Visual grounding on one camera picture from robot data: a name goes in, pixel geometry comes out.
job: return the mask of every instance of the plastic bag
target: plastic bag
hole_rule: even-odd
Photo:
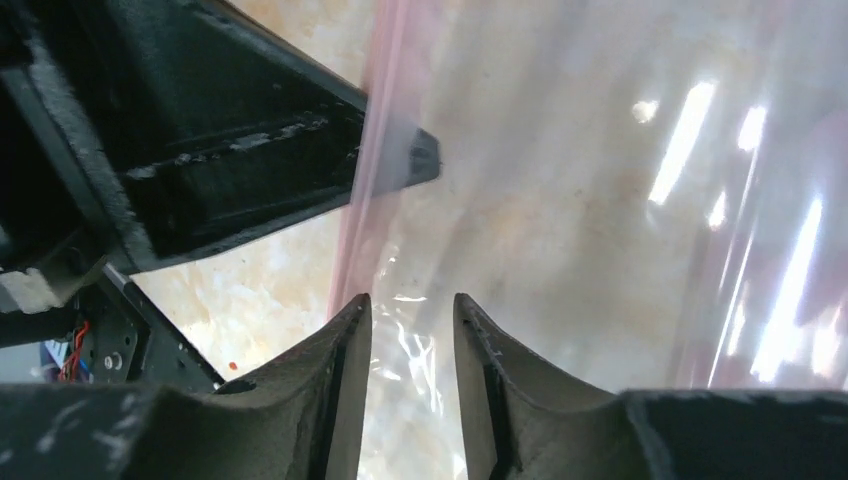
[[[457,292],[612,391],[844,388],[848,5],[380,5],[334,294],[372,294],[361,478],[464,478]],[[387,194],[419,122],[443,175]]]

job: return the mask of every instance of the screw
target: screw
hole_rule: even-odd
[[[123,363],[121,354],[118,352],[114,352],[112,355],[103,359],[103,366],[106,367],[106,370],[120,370]]]

